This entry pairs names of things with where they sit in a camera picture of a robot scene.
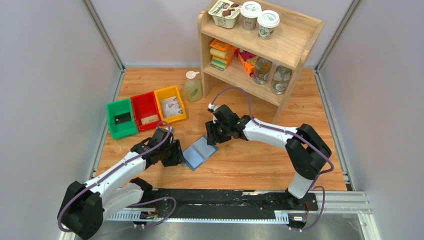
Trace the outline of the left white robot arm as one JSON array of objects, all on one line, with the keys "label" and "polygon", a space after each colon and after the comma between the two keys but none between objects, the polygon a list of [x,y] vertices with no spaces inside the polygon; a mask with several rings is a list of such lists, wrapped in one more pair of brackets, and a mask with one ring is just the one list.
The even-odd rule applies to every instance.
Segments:
[{"label": "left white robot arm", "polygon": [[65,192],[57,215],[59,229],[75,233],[83,240],[93,237],[103,222],[127,207],[148,207],[161,201],[152,194],[153,187],[136,175],[162,162],[177,166],[184,157],[174,129],[157,127],[153,136],[134,145],[110,169],[84,183],[74,181]]}]

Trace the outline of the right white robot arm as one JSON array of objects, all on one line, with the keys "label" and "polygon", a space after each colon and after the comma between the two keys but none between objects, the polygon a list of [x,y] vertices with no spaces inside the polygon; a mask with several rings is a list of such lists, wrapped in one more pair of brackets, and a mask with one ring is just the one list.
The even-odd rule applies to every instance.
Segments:
[{"label": "right white robot arm", "polygon": [[213,119],[206,122],[207,144],[214,146],[231,139],[257,141],[285,150],[295,170],[285,195],[286,205],[299,209],[305,194],[323,172],[332,151],[308,124],[284,127],[260,121],[249,115],[238,117],[227,105],[208,105]]}]

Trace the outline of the blue leather card holder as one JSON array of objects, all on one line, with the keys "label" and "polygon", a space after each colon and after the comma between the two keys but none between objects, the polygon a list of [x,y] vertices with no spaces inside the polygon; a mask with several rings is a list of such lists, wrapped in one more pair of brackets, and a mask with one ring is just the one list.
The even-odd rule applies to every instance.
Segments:
[{"label": "blue leather card holder", "polygon": [[182,152],[185,159],[184,164],[192,171],[195,171],[218,150],[219,148],[216,145],[208,145],[207,137],[202,135],[198,140],[196,140]]}]

